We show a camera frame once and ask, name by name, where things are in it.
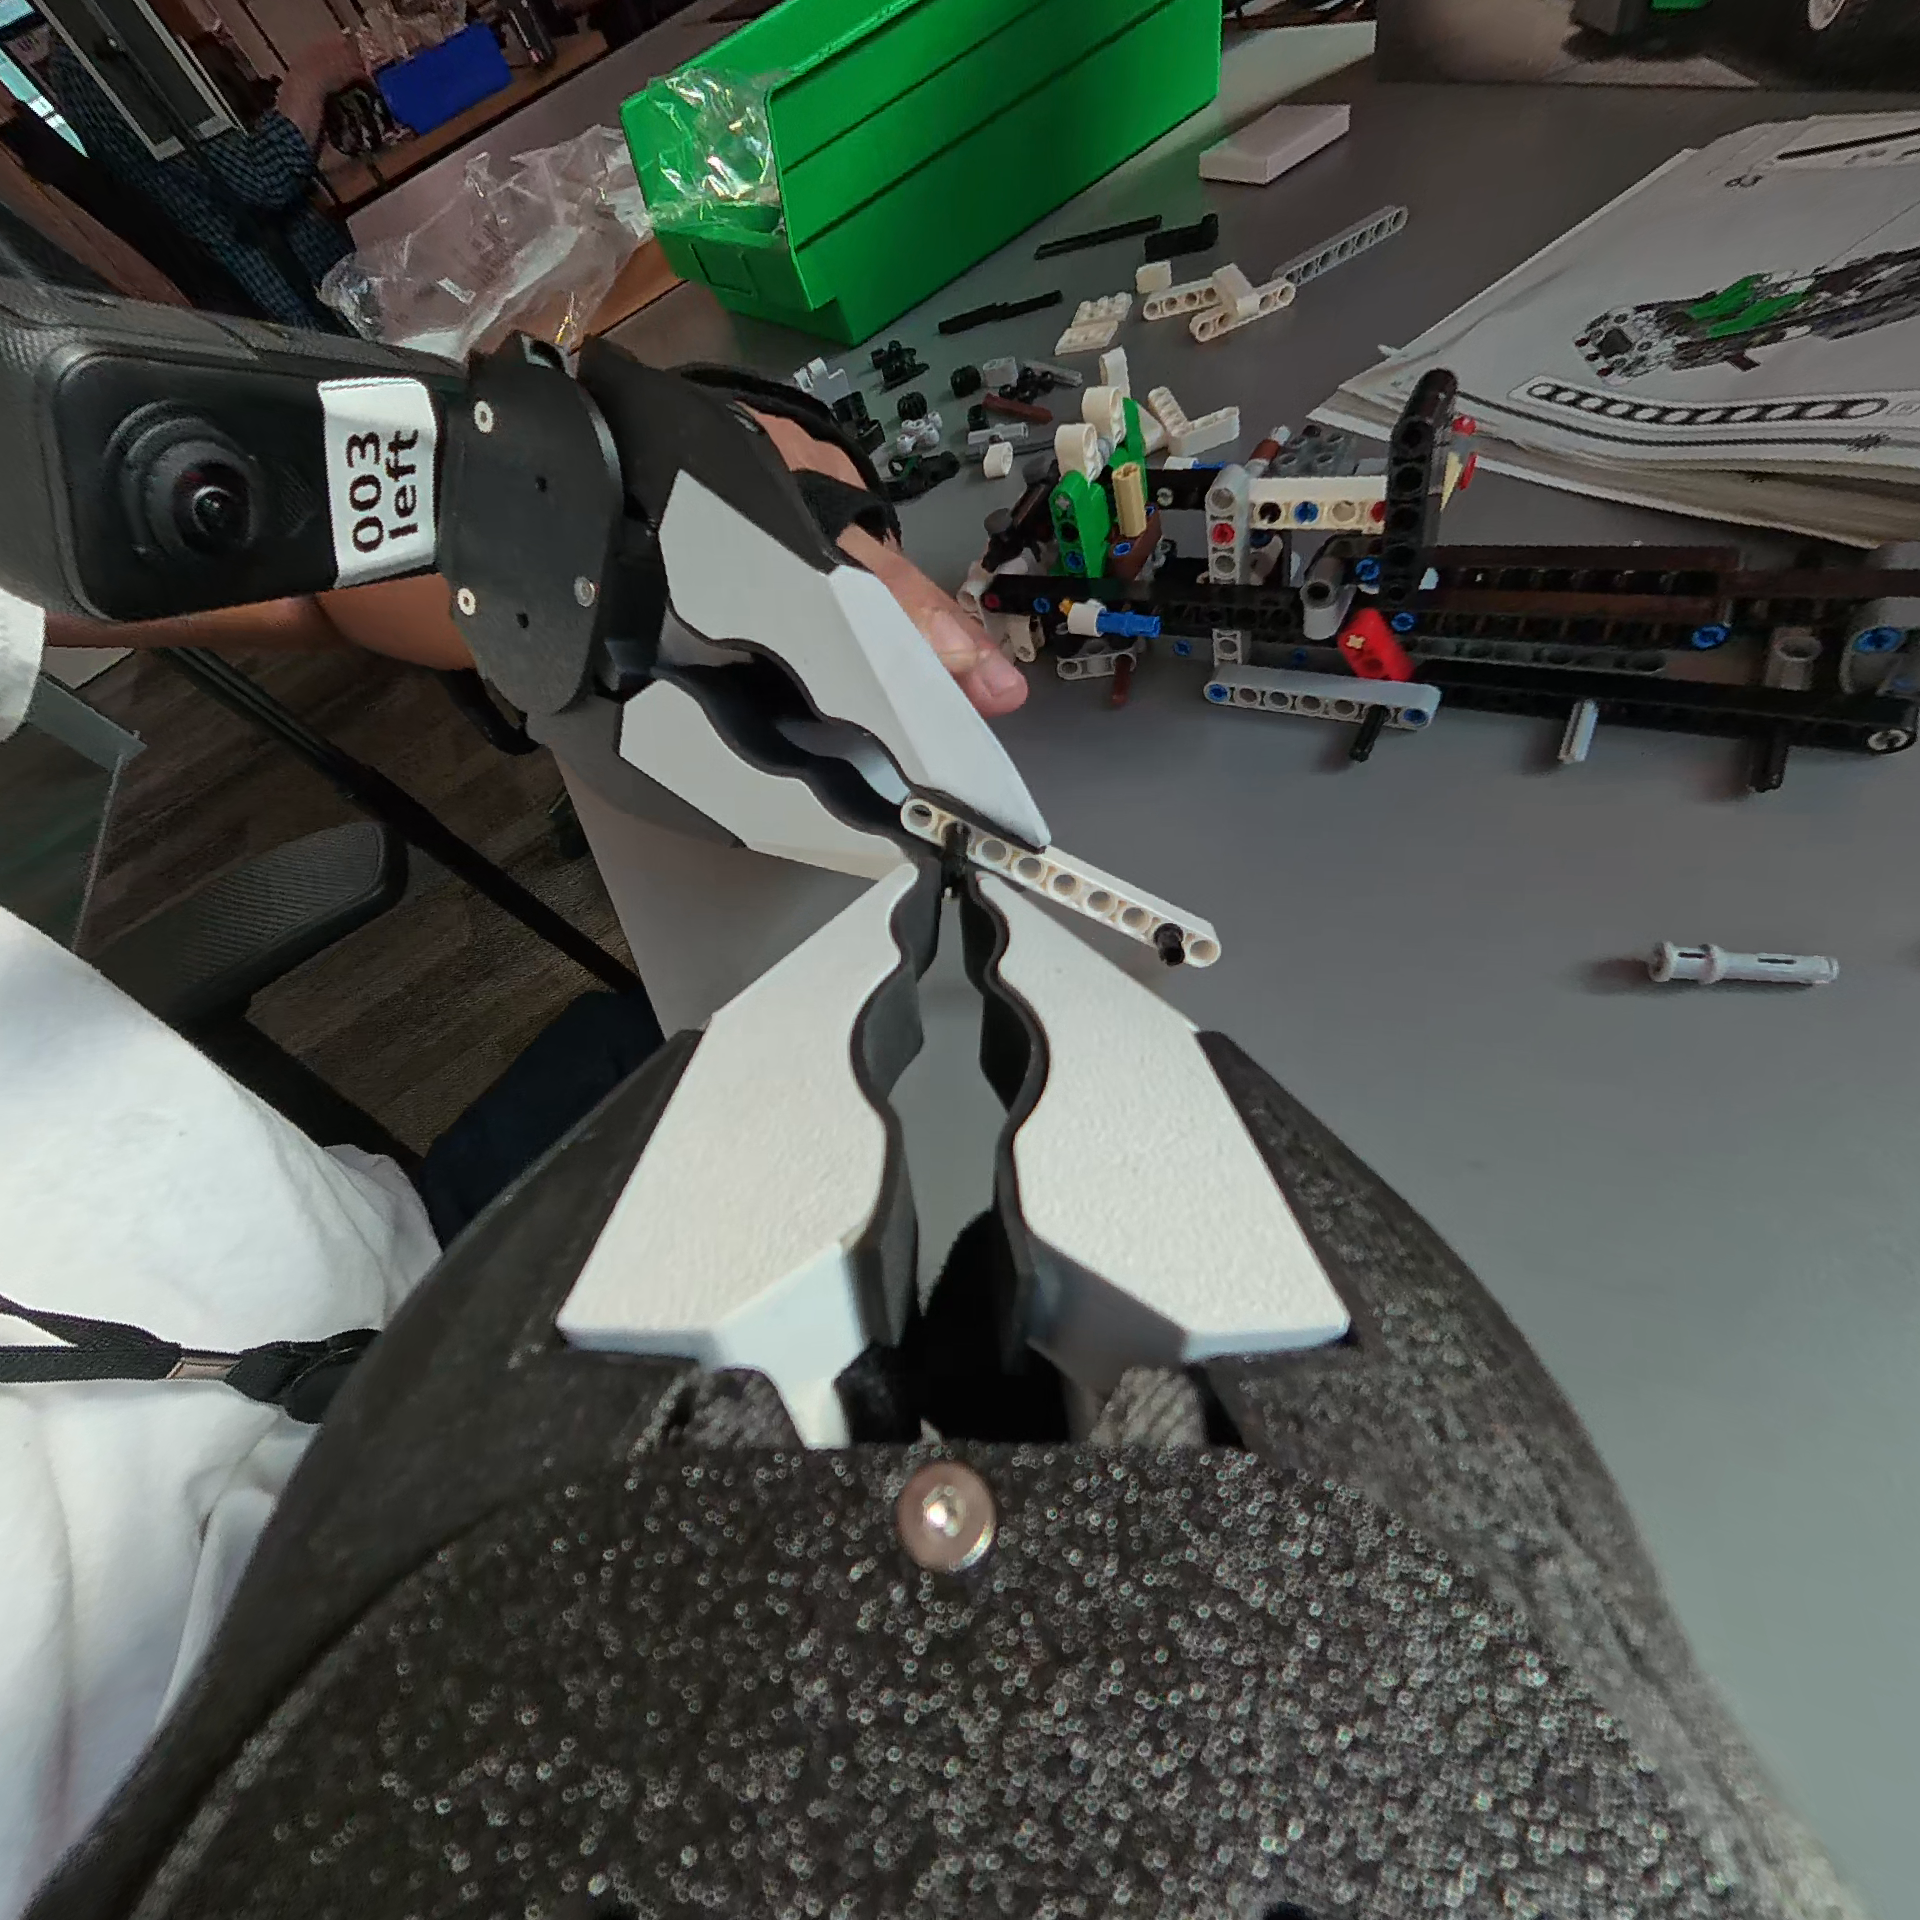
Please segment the white flat block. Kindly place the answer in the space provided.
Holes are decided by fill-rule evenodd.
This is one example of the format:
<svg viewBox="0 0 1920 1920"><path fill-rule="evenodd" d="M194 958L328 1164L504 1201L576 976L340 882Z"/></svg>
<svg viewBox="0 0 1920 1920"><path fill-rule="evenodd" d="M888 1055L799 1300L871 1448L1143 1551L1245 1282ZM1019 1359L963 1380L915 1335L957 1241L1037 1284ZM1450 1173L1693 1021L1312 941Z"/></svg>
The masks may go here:
<svg viewBox="0 0 1920 1920"><path fill-rule="evenodd" d="M1349 102L1281 102L1204 148L1195 173L1221 185L1272 185L1341 138L1352 124Z"/></svg>

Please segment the person's left forearm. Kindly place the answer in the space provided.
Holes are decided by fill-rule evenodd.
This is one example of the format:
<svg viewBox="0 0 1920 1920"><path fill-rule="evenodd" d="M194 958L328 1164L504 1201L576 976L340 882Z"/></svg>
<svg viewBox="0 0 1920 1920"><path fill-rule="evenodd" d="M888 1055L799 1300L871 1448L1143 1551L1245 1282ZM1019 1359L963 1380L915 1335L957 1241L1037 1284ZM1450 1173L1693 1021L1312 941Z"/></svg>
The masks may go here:
<svg viewBox="0 0 1920 1920"><path fill-rule="evenodd" d="M147 622L51 613L47 640L65 649L188 646L220 655L362 649L432 670L473 668L439 577L373 583Z"/></svg>

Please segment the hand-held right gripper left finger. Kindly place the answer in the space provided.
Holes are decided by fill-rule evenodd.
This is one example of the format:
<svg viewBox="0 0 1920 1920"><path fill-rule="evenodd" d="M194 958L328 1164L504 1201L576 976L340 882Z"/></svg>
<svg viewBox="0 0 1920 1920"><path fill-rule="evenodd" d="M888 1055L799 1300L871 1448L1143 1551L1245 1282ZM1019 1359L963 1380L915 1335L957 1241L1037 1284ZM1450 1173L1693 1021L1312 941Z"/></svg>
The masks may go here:
<svg viewBox="0 0 1920 1920"><path fill-rule="evenodd" d="M571 1346L757 1372L802 1444L849 1442L836 1380L917 1300L892 1090L919 981L921 870L893 868L711 1017L559 1313Z"/></svg>

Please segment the lego instruction booklet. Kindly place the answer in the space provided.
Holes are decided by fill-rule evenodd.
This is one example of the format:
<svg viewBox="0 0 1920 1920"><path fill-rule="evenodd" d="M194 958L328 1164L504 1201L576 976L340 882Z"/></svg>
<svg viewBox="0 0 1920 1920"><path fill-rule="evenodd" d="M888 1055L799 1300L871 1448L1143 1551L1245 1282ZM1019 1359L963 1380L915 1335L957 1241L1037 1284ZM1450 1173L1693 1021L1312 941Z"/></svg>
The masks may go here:
<svg viewBox="0 0 1920 1920"><path fill-rule="evenodd" d="M1915 109L1815 114L1683 151L1312 415L1380 440L1445 367L1488 469L1914 542L1915 312Z"/></svg>

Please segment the green plastic bin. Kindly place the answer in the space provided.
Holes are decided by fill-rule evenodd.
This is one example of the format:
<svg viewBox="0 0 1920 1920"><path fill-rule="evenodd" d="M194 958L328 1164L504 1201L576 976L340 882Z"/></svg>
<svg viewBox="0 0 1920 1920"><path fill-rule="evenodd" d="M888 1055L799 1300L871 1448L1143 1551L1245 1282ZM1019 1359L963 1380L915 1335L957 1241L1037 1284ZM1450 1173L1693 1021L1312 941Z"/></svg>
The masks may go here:
<svg viewBox="0 0 1920 1920"><path fill-rule="evenodd" d="M685 65L785 73L785 226L653 228L669 268L856 345L1209 105L1221 5L791 1Z"/></svg>

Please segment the black office chair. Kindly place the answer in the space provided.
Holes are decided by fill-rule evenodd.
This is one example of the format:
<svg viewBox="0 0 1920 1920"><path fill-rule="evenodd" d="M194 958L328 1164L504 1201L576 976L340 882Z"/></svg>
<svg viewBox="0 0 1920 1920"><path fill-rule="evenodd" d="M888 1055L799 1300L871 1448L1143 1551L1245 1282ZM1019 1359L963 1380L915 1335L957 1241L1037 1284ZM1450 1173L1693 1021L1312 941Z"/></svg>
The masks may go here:
<svg viewBox="0 0 1920 1920"><path fill-rule="evenodd" d="M300 837L172 900L93 956L93 967L178 1030L220 1023L312 958L396 906L403 837L348 822Z"/></svg>

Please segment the grey lego beam blue pins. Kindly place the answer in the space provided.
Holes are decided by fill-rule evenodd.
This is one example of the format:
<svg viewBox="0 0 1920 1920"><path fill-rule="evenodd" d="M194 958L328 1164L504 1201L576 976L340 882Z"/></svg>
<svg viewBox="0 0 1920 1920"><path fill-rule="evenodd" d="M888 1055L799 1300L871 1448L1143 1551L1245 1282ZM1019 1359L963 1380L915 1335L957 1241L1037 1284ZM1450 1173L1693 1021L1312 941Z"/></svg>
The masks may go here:
<svg viewBox="0 0 1920 1920"><path fill-rule="evenodd" d="M1380 712L1384 729L1397 732L1427 729L1443 704L1443 690L1432 682L1376 681L1250 662L1221 665L1204 682L1204 697L1217 705L1299 712L1353 727L1365 725L1371 712Z"/></svg>

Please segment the blue storage bin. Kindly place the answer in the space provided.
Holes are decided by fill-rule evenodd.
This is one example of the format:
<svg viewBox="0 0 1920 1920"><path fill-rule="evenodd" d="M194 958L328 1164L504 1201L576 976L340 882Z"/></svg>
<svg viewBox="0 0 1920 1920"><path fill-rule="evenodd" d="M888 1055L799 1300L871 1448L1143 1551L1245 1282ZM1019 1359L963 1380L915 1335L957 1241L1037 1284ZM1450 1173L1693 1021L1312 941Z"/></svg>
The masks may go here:
<svg viewBox="0 0 1920 1920"><path fill-rule="evenodd" d="M473 21L460 32L376 70L373 84L394 120L416 135L432 132L512 84L493 29Z"/></svg>

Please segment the person's white shirt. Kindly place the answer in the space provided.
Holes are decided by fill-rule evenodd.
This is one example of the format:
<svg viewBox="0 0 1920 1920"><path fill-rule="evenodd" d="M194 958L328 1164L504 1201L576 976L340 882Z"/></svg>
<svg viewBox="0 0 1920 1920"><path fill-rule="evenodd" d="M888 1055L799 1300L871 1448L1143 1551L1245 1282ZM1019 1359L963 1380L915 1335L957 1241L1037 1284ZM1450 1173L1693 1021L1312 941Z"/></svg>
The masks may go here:
<svg viewBox="0 0 1920 1920"><path fill-rule="evenodd" d="M385 1328L439 1260L391 1159L328 1150L2 917L4 1343L192 1353ZM21 1916L188 1688L312 1429L215 1380L2 1389L2 1906Z"/></svg>

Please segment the lego truck chassis assembly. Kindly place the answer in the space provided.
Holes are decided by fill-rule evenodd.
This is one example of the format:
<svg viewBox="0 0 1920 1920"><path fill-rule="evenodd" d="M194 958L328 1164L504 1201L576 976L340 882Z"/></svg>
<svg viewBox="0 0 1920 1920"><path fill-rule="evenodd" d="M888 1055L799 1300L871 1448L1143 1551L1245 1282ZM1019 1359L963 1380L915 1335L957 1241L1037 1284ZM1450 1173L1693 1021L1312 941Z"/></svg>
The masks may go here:
<svg viewBox="0 0 1920 1920"><path fill-rule="evenodd" d="M1603 727L1723 736L1759 793L1797 749L1915 749L1914 546L1749 566L1732 546L1441 544L1477 466L1453 399L1452 375L1424 375L1380 461L1309 422L1169 463L1113 380L991 516L963 601L1018 660L1048 654L1116 701L1162 646L1204 682L1221 665L1432 682L1436 717L1554 719L1560 760Z"/></svg>

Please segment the dark blue patterned cloth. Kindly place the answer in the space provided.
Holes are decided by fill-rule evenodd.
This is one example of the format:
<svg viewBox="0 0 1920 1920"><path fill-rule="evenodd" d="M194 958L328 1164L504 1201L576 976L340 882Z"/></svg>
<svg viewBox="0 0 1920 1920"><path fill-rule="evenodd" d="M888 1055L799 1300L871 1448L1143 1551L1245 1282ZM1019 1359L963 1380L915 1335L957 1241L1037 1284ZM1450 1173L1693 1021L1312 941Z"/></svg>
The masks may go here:
<svg viewBox="0 0 1920 1920"><path fill-rule="evenodd" d="M88 156L218 258L268 320L346 332L321 282L353 254L353 239L321 209L314 188L328 95L365 76L354 40L330 33L290 62L251 129L221 132L170 160L145 148L67 47L51 53L47 87Z"/></svg>

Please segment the grey lego axle pin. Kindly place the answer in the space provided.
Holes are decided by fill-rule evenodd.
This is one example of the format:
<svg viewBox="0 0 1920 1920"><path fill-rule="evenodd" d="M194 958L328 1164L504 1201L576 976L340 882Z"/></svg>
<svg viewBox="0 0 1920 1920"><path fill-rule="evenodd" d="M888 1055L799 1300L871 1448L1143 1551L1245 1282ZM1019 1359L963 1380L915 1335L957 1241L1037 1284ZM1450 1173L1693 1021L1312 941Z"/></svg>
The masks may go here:
<svg viewBox="0 0 1920 1920"><path fill-rule="evenodd" d="M1840 977L1840 961L1817 953L1732 950L1716 944L1656 944L1647 959L1656 984L1769 984L1827 988Z"/></svg>

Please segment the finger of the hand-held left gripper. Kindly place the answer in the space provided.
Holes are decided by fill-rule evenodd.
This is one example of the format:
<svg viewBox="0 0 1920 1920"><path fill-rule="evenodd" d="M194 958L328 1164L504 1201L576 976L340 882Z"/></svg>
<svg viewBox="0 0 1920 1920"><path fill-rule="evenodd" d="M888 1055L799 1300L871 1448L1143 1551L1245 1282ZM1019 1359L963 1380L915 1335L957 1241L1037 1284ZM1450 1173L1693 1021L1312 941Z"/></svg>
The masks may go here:
<svg viewBox="0 0 1920 1920"><path fill-rule="evenodd" d="M728 494L680 470L658 546L684 629L775 658L820 717L874 736L913 791L1025 848L1050 842L997 733L885 583L824 535L787 472L741 470Z"/></svg>
<svg viewBox="0 0 1920 1920"><path fill-rule="evenodd" d="M760 854L864 879L933 861L900 824L907 785L871 733L725 690L728 677L695 670L636 692L623 759Z"/></svg>

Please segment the clear plastic bag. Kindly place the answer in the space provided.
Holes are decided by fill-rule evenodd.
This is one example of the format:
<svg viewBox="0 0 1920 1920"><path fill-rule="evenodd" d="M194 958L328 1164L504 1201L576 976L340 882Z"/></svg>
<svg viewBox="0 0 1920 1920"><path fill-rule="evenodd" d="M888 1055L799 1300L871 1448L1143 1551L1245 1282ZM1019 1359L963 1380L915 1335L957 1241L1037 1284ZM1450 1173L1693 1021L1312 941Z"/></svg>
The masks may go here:
<svg viewBox="0 0 1920 1920"><path fill-rule="evenodd" d="M623 108L640 193L658 232L780 232L768 101L781 70L685 65Z"/></svg>
<svg viewBox="0 0 1920 1920"><path fill-rule="evenodd" d="M506 172L469 160L441 209L338 261L321 298L365 340L450 364L514 332L573 356L649 238L625 135L591 127Z"/></svg>

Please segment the pile of loose lego pieces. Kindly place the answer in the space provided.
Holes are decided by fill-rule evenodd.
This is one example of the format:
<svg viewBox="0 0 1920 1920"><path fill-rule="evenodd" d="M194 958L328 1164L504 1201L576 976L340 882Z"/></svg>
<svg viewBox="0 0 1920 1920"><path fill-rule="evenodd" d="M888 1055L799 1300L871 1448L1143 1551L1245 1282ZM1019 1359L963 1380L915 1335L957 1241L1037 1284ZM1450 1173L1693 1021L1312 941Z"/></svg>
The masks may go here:
<svg viewBox="0 0 1920 1920"><path fill-rule="evenodd" d="M1149 261L1137 277L1137 295L1105 295L1100 298L1082 301L1075 308L1069 327L1056 342L1056 354L1107 352L1113 346L1117 325L1129 314L1149 321L1184 320L1195 342L1211 342L1225 334L1245 328L1258 320L1290 308L1303 285L1324 278L1352 258L1371 252L1384 239L1401 232L1409 223L1409 207L1401 204L1386 204L1365 218L1333 232L1328 239L1309 246L1296 258L1282 263L1268 281L1250 282L1245 273L1228 263L1217 268L1207 278L1173 282L1169 278L1165 261ZM1025 312L1050 311L1060 304L1063 295L1048 293L1023 301L997 301L969 308L953 314L953 328L971 328L975 325L997 325L1015 320ZM850 389L847 372L832 367L824 356L815 356L796 370L794 385L800 392L840 408L843 420L864 417L853 399L859 396ZM1162 396L1145 405L1148 450L1163 447L1169 463L1173 454L1203 453L1223 446L1240 431L1237 410L1221 408L1204 420L1187 420L1178 415L1178 402Z"/></svg>

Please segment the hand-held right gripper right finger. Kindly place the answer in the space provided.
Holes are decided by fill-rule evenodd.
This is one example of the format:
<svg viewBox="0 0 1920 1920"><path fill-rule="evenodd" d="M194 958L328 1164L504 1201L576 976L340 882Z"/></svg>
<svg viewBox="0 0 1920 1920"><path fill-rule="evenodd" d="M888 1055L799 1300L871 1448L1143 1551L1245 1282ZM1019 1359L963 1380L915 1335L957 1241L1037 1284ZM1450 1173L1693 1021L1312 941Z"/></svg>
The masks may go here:
<svg viewBox="0 0 1920 1920"><path fill-rule="evenodd" d="M1245 1448L1204 1365L1352 1316L1207 1037L1008 879L957 912L1003 1122L944 1260L944 1433Z"/></svg>

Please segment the person's left hand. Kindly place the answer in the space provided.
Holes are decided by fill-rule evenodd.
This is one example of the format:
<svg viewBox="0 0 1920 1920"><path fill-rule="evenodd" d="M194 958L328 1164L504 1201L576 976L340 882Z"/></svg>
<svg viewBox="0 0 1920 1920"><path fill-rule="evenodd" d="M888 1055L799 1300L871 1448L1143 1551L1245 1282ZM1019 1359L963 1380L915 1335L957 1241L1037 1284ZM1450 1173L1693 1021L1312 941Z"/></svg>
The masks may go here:
<svg viewBox="0 0 1920 1920"><path fill-rule="evenodd" d="M867 492L856 463L840 446L762 406L752 406L749 413L794 472L824 472L836 487ZM997 717L1023 705L1027 697L1023 670L1008 662L985 629L905 554L898 535L875 536L864 519L850 519L840 528L836 542L856 564L888 584L975 708Z"/></svg>

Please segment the white lego beam with holes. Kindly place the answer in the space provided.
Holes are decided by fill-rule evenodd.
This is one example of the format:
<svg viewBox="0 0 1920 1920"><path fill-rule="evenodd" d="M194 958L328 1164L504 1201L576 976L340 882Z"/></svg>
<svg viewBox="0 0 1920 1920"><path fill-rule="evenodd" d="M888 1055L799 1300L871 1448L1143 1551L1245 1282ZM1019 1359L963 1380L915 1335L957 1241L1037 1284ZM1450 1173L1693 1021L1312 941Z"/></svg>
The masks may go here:
<svg viewBox="0 0 1920 1920"><path fill-rule="evenodd" d="M1056 903L1088 920L1098 920L1128 940L1155 946L1156 925L1173 920L1184 928L1187 967L1209 968L1221 944L1213 925L1160 895L1117 879L1060 848L1025 848L983 824L969 822L940 802L911 796L898 808L900 826L941 850L944 829L960 821L971 829L971 870L993 873L1035 897Z"/></svg>

